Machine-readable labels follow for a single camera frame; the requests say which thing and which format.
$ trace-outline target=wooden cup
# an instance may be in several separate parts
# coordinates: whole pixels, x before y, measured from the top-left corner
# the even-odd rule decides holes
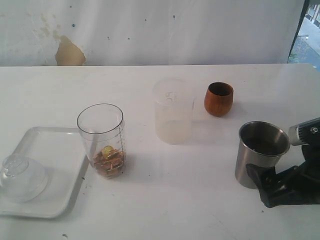
[[[204,98],[205,110],[213,116],[221,117],[227,114],[233,103],[234,89],[227,83],[211,83]]]

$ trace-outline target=metal cup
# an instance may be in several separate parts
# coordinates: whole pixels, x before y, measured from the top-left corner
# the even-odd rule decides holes
[[[239,130],[239,150],[235,165],[235,178],[250,189],[257,186],[247,174],[246,165],[263,168],[274,167],[290,148],[287,134],[275,125],[263,121],[251,121]]]

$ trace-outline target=nuts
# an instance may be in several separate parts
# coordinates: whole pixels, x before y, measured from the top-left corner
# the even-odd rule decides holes
[[[114,149],[112,146],[105,146],[93,158],[93,166],[98,174],[105,178],[115,176],[125,163],[124,152]]]

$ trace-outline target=clear plastic lid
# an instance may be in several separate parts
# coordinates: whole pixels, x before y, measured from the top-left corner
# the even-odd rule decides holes
[[[23,203],[38,196],[48,183],[45,168],[36,160],[12,154],[3,160],[0,191],[11,202]]]

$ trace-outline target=white wall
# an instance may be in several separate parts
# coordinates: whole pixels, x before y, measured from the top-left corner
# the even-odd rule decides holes
[[[0,66],[57,65],[62,35],[85,65],[286,63],[303,3],[2,0]]]

